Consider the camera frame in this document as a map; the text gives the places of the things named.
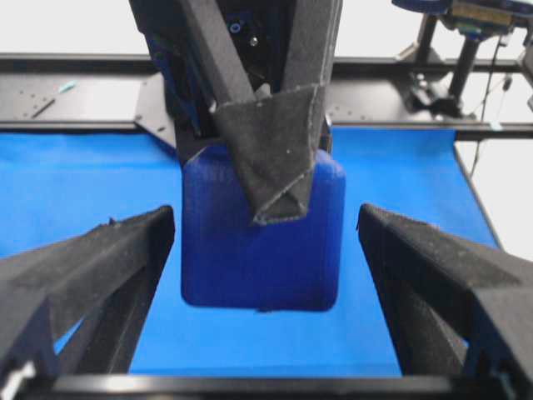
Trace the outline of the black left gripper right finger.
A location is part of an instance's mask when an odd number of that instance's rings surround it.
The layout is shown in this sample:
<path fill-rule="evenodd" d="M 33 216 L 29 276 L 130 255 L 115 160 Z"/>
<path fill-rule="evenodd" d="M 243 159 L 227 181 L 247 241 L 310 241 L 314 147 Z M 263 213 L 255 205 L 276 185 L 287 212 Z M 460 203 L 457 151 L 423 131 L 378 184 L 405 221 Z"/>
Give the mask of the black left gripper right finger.
<path fill-rule="evenodd" d="M 357 222 L 405 375 L 532 374 L 532 264 L 371 204 Z"/>

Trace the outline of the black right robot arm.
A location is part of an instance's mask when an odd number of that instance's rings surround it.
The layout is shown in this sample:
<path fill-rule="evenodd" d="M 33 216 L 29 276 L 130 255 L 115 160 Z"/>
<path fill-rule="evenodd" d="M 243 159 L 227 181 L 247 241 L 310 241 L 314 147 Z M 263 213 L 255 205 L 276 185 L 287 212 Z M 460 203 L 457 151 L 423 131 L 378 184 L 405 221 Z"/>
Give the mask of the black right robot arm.
<path fill-rule="evenodd" d="M 339 1 L 133 1 L 183 161 L 226 145 L 257 225 L 307 215 Z"/>

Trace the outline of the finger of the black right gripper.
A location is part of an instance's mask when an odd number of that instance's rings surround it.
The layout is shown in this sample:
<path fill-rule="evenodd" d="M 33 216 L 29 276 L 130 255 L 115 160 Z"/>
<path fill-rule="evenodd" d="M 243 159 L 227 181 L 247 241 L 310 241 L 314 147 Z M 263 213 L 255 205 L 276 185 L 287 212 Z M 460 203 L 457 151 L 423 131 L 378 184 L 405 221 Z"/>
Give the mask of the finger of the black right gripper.
<path fill-rule="evenodd" d="M 340 1 L 296 1 L 281 89 L 257 97 L 214 1 L 180 1 L 210 114 L 257 225 L 303 218 L 325 118 Z"/>

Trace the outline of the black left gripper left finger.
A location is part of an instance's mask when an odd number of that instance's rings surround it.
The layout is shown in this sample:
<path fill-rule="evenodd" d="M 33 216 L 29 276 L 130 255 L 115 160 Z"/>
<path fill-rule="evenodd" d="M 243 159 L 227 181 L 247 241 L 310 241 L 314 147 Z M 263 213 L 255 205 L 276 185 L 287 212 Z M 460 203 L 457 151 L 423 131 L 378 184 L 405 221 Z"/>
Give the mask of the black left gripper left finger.
<path fill-rule="evenodd" d="M 126 373 L 174 237 L 162 206 L 2 259 L 2 377 Z"/>

